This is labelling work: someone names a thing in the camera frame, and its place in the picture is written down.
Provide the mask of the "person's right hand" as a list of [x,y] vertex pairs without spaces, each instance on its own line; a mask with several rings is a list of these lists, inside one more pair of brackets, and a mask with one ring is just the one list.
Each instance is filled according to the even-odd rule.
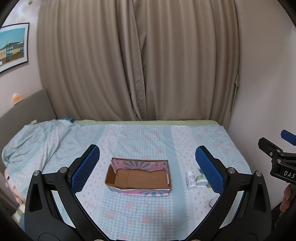
[[291,191],[290,185],[288,185],[286,187],[286,189],[284,190],[283,199],[280,204],[280,211],[281,212],[286,212],[286,210],[289,208],[291,194],[292,194],[292,191]]

